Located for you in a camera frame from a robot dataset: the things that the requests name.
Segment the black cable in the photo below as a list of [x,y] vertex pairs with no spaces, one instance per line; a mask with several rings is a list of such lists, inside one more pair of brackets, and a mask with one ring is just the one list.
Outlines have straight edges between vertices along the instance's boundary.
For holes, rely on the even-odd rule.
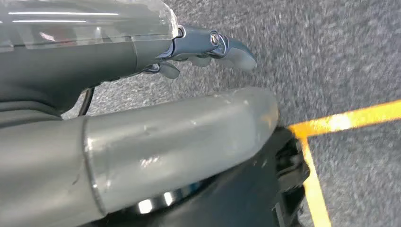
[[78,116],[83,116],[87,114],[87,111],[89,110],[90,103],[92,102],[93,98],[93,93],[95,91],[95,88],[89,88],[86,93],[85,93],[85,98],[84,102],[82,103],[81,109],[79,110]]

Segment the grey asphalt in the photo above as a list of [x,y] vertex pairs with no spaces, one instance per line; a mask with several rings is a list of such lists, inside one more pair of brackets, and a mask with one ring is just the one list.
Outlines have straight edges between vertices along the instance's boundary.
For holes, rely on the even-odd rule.
[[[89,114],[154,105],[230,88],[273,91],[289,125],[401,99],[399,0],[165,0],[181,24],[248,44],[258,69],[176,64],[176,80],[138,75],[97,88]],[[76,114],[76,108],[67,114]],[[400,126],[310,139],[334,227],[401,226]],[[302,222],[311,226],[308,210]]]

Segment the clear headlight cover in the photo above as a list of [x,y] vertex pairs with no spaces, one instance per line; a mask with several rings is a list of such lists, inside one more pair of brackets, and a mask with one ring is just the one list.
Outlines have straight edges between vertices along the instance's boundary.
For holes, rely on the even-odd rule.
[[0,16],[0,52],[178,35],[175,14],[161,0],[3,0]]

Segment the yellow road marking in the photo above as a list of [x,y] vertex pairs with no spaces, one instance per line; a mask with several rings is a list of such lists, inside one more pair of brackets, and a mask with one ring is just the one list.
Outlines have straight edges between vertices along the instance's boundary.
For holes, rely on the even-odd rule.
[[309,149],[308,139],[300,139],[304,153],[305,162],[309,166],[310,174],[304,182],[305,196],[308,201],[309,210],[315,227],[331,227],[329,213],[324,202],[322,188],[317,178],[316,169]]
[[301,122],[289,128],[297,137],[307,138],[397,119],[401,119],[401,100]]
[[307,138],[310,136],[317,136],[351,128],[359,128],[398,119],[401,119],[401,100],[335,114],[289,126],[295,136],[300,139],[305,161],[309,165],[310,176],[304,182],[304,187],[306,200],[308,201],[308,206],[315,227],[331,227],[331,222]]

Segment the grey plastic panel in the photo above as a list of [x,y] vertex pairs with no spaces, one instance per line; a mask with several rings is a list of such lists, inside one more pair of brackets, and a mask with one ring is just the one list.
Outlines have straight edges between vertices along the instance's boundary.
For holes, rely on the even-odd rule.
[[33,101],[15,101],[0,103],[0,112],[13,110],[37,110],[46,114],[60,116],[60,113],[43,103]]
[[37,110],[15,110],[0,112],[0,128],[48,120],[61,120],[61,118],[54,115],[45,114]]
[[91,117],[86,151],[107,212],[180,188],[252,157],[276,127],[261,88]]
[[102,217],[82,152],[83,123],[0,129],[1,227],[73,227]]
[[0,53],[0,102],[34,101],[66,112],[85,88],[138,72],[136,56],[133,42],[36,50],[15,47],[13,52]]

